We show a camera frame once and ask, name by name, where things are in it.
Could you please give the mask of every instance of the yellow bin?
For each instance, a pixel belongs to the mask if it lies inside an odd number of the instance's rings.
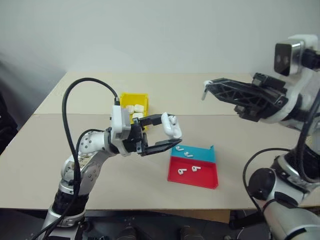
[[[122,108],[126,108],[127,105],[142,105],[144,106],[144,117],[148,116],[148,107],[149,107],[149,99],[148,94],[146,93],[129,93],[123,92],[120,97],[120,105]],[[133,124],[132,121],[132,114],[130,115],[130,122]]]

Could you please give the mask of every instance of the black cable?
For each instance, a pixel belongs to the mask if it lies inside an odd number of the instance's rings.
[[[247,181],[246,181],[246,173],[247,173],[247,169],[249,164],[260,154],[265,153],[265,152],[269,152],[269,151],[286,151],[286,152],[290,152],[290,149],[287,148],[281,148],[281,147],[272,147],[272,148],[266,148],[263,150],[260,150],[258,152],[256,152],[252,157],[250,157],[250,159],[246,162],[244,168],[243,168],[243,173],[242,173],[242,181],[243,181],[243,185],[244,188],[247,192],[247,194],[249,195],[249,198],[251,199],[251,201],[253,202],[253,204],[255,205],[255,207],[257,208],[258,212],[262,215],[261,209],[259,208],[259,205],[255,202],[254,198],[251,196],[251,194],[249,193],[248,190],[248,185],[247,185]]]
[[[308,115],[304,121],[302,130],[298,139],[298,143],[296,146],[296,152],[295,152],[295,163],[297,166],[297,171],[300,177],[309,183],[318,183],[320,181],[319,178],[312,179],[308,177],[305,173],[305,168],[304,168],[305,143],[306,143],[307,136],[309,134],[310,127],[314,121],[314,118],[318,115],[317,111],[319,109],[319,105],[320,105],[320,89],[318,90],[318,93],[316,94],[316,97],[310,108],[310,111],[308,112]]]
[[[82,83],[82,82],[95,82],[98,84],[101,84],[103,86],[105,86],[106,88],[108,88],[112,94],[114,95],[114,104],[115,105],[120,105],[119,102],[119,98],[118,95],[116,93],[116,91],[109,86],[107,83],[95,79],[95,78],[90,78],[90,77],[85,77],[85,78],[81,78],[78,79],[76,81],[74,81],[65,91],[65,94],[63,96],[62,99],[62,121],[63,121],[63,127],[64,127],[64,131],[65,131],[65,135],[73,156],[73,160],[74,160],[74,169],[73,169],[73,198],[70,202],[70,204],[68,205],[68,207],[65,209],[65,211],[61,214],[61,216],[56,219],[54,222],[52,222],[50,225],[48,225],[47,227],[45,227],[44,229],[42,229],[39,233],[37,233],[32,240],[37,239],[41,234],[43,234],[45,231],[45,235],[43,237],[42,240],[45,240],[50,233],[58,226],[58,224],[61,222],[61,220],[63,220],[63,218],[68,214],[68,211],[70,210],[71,206],[74,204],[74,202],[76,201],[76,199],[78,198],[79,195],[79,190],[80,190],[80,183],[81,183],[81,170],[80,170],[80,164],[78,161],[78,152],[79,152],[79,145],[80,145],[80,141],[81,138],[87,133],[87,132],[91,132],[91,131],[97,131],[100,132],[101,130],[97,130],[97,129],[89,129],[85,132],[83,132],[81,134],[81,136],[79,137],[77,144],[76,144],[76,148],[73,144],[72,141],[72,137],[71,137],[71,133],[70,133],[70,129],[69,129],[69,124],[68,124],[68,119],[67,119],[67,101],[68,101],[68,96],[71,92],[71,90],[78,84]]]

